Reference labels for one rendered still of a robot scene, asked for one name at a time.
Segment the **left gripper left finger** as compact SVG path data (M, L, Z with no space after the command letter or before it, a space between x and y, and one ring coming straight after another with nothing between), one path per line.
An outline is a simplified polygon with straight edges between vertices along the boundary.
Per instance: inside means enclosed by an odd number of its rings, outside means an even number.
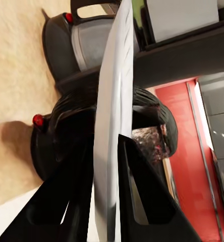
M0 242L87 242L94 134L81 138L0 236Z

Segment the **saucer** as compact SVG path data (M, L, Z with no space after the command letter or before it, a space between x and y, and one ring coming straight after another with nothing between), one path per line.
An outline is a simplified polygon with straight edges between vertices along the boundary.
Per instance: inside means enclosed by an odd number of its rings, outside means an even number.
M95 224L99 242L121 242L118 135L131 138L133 8L121 0L101 65L93 149Z

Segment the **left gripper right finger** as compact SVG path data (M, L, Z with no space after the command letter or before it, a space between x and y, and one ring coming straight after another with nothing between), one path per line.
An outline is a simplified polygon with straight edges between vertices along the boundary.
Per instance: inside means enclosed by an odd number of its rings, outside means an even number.
M131 169L149 225L137 222ZM121 242L202 242L136 142L118 135Z

